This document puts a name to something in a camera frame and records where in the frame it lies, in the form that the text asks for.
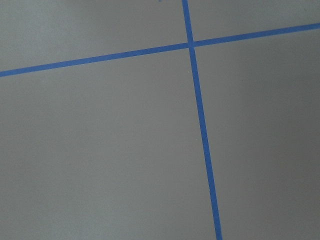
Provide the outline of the brown table mat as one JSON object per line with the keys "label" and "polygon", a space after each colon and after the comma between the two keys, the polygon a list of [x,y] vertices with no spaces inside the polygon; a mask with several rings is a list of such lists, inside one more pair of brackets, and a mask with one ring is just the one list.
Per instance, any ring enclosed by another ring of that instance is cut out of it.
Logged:
{"label": "brown table mat", "polygon": [[3,240],[317,240],[317,0],[3,0]]}

